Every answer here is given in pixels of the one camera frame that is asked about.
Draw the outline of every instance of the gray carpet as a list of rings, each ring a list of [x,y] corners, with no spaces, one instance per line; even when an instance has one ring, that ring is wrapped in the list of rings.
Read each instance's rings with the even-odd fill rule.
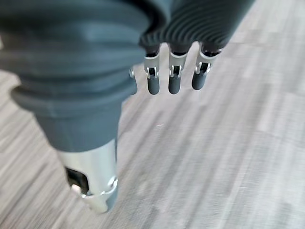
[[[53,149],[0,73],[1,229],[305,228],[305,1],[258,0],[219,56],[203,90],[182,88],[123,106],[119,200],[96,215],[73,193]]]

